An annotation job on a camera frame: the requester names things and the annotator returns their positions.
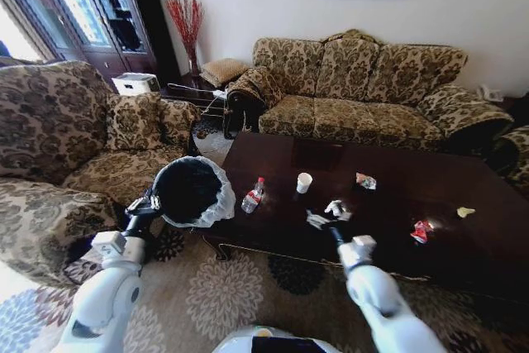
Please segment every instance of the yellow peel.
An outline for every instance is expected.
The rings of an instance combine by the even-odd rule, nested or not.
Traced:
[[[467,208],[467,207],[459,207],[457,209],[457,215],[459,215],[461,218],[466,218],[470,214],[474,214],[476,210],[473,208]]]

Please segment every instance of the white plastic bag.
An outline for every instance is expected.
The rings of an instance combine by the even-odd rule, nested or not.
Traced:
[[[162,215],[162,218],[167,223],[175,227],[211,227],[211,225],[213,225],[213,223],[216,221],[220,221],[221,219],[233,218],[235,216],[236,197],[235,197],[235,193],[233,192],[233,189],[231,188],[230,181],[226,177],[226,172],[206,157],[185,156],[185,157],[182,157],[180,159],[177,159],[169,163],[158,173],[158,175],[156,175],[155,181],[153,183],[153,187],[157,185],[158,180],[160,179],[160,176],[171,165],[173,165],[174,163],[178,163],[182,161],[189,161],[189,160],[200,160],[212,168],[213,173],[215,173],[215,175],[217,176],[217,178],[222,184],[221,190],[217,193],[217,202],[209,206],[201,214],[200,218],[194,219],[193,222],[190,222],[190,223],[177,223],[165,215]]]

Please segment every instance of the throw pillow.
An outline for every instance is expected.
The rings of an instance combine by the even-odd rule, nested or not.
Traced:
[[[214,87],[221,87],[224,83],[241,76],[246,70],[248,65],[232,58],[225,58],[202,65],[200,76]]]
[[[107,100],[109,150],[156,149],[160,140],[158,93],[136,96],[112,94]]]
[[[259,94],[269,109],[283,99],[283,92],[274,76],[265,66],[248,69],[245,76],[257,87]]]

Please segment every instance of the armchair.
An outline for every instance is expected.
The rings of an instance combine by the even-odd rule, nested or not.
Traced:
[[[197,108],[150,95],[160,142],[154,149],[112,150],[113,93],[93,66],[67,61],[0,69],[0,260],[38,283],[73,284],[64,270],[83,254],[77,243],[119,227],[123,208],[159,169],[196,153]]]
[[[529,126],[500,137],[487,163],[529,200]]]

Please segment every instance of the wooden coffee table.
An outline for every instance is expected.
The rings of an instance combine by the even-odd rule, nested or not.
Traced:
[[[377,241],[374,263],[388,272],[438,284],[523,298],[529,270],[529,202],[481,160],[288,136],[240,133],[223,165],[237,197],[236,215],[195,229],[228,260],[229,247],[261,250],[323,264],[337,263],[334,241],[306,223],[341,199],[354,216],[344,231]],[[296,194],[300,172],[314,178]],[[355,173],[377,180],[354,187]],[[258,177],[264,197],[254,213],[241,200]],[[466,219],[458,207],[475,208]],[[426,244],[410,237],[416,221],[436,227]]]

